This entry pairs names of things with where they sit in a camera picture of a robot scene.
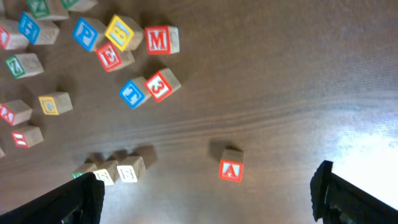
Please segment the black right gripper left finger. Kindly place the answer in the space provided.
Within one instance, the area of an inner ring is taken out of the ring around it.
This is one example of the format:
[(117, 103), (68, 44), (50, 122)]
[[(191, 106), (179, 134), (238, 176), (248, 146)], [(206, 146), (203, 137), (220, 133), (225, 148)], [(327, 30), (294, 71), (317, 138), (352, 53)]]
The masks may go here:
[(1, 223), (98, 224), (104, 195), (104, 182), (86, 173), (1, 215)]

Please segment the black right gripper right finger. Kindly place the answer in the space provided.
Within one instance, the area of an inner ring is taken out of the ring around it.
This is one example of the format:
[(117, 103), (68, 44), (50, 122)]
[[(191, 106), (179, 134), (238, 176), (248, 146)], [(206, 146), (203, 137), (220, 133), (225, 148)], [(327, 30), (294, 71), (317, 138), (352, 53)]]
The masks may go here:
[(310, 181), (312, 215), (323, 224), (397, 224), (397, 210), (332, 172), (323, 161)]

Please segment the green R block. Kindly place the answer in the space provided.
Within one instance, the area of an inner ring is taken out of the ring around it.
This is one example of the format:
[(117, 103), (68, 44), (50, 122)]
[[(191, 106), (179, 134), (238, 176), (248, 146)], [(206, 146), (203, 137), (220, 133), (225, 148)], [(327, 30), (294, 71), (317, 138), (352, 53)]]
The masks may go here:
[(72, 177), (74, 179), (78, 178), (79, 176), (88, 173), (88, 172), (93, 172), (94, 170), (97, 169), (97, 166), (95, 163), (88, 163), (88, 164), (83, 164), (76, 170), (72, 172)]

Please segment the yellow S block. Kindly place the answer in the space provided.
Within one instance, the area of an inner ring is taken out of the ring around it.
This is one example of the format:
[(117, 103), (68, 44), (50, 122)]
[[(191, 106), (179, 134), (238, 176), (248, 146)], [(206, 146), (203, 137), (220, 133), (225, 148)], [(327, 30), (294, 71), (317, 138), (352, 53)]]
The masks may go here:
[(96, 170), (93, 171), (97, 180), (101, 180), (105, 185), (114, 185), (119, 179), (119, 172), (117, 160), (110, 160), (102, 163)]
[(142, 156), (127, 157), (116, 168), (124, 183), (136, 183), (146, 173), (146, 165)]

